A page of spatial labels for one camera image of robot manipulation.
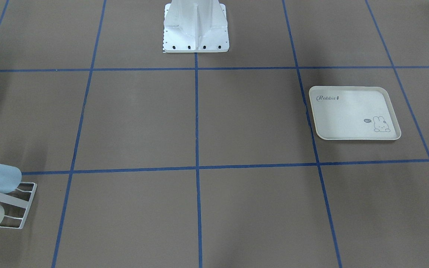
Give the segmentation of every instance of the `gray brown floor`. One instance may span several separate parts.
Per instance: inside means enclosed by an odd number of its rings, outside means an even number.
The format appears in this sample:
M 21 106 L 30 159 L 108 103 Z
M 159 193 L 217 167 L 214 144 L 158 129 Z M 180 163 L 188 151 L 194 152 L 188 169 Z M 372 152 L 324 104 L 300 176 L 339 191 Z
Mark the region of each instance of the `gray brown floor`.
M 0 268 L 429 267 L 429 0 L 221 2 L 195 56 L 168 0 L 0 0 L 0 163 L 39 185 Z M 314 85 L 402 137 L 313 140 Z

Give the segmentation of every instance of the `bunny face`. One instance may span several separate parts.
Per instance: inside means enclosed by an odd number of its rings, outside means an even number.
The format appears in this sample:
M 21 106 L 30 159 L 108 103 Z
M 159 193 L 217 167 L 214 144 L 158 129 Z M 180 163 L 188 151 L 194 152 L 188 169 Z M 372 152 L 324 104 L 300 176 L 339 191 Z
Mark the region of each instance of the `bunny face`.
M 375 132 L 390 132 L 387 122 L 383 117 L 374 117 L 373 118 Z

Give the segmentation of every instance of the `white tray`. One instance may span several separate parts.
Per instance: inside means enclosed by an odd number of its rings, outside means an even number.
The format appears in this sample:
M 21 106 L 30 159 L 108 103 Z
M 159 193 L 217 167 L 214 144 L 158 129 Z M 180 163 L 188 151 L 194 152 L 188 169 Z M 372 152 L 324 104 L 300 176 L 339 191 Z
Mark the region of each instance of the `white tray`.
M 400 126 L 381 87 L 314 86 L 309 90 L 315 131 L 324 140 L 397 140 Z

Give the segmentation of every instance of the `rectangular tray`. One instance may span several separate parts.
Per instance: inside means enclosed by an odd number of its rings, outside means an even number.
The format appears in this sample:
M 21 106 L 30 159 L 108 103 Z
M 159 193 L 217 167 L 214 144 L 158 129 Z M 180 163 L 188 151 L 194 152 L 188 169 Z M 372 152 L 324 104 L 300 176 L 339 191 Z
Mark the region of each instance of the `rectangular tray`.
M 315 131 L 324 140 L 397 140 L 400 126 L 381 87 L 314 86 L 309 90 Z

